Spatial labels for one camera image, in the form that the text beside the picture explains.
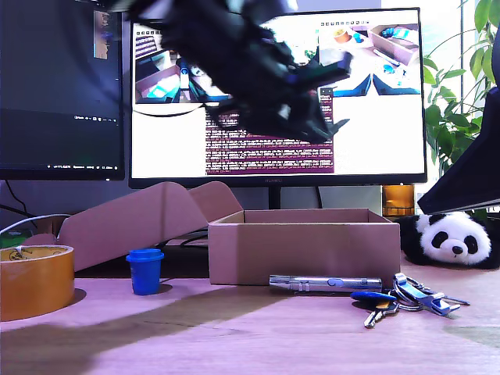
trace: blue key fob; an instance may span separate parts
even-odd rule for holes
[[[382,302],[382,301],[396,301],[397,298],[394,295],[385,295],[384,293],[378,293],[375,291],[354,291],[351,293],[351,298],[356,301],[373,301],[373,302]]]

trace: motion-blurred robot arm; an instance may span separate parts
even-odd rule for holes
[[[160,30],[162,48],[171,49],[207,73],[230,95],[207,105],[214,122],[239,114],[237,129],[251,134],[310,143],[330,141],[340,127],[327,122],[316,89],[349,77],[352,56],[322,66],[300,66],[283,42],[260,25],[296,10],[287,0],[100,0],[110,12]]]

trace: stuffed panda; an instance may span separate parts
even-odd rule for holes
[[[399,223],[401,250],[412,263],[459,264],[485,270],[500,267],[500,241],[465,212],[406,216],[395,222]]]

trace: black stand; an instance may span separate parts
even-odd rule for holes
[[[269,186],[269,209],[281,209],[281,186]]]

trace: computer monitor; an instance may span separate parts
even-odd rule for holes
[[[0,179],[122,180],[121,16],[2,0]]]
[[[216,105],[229,95],[176,51],[162,49],[157,30],[133,24],[131,187],[165,180],[187,187],[211,180],[231,187],[427,180],[418,8],[300,12],[263,26],[299,64],[353,54],[350,78],[318,88],[326,120],[348,122],[321,145],[221,130],[200,102]],[[155,116],[163,114],[177,116]],[[238,114],[222,120],[237,123]]]

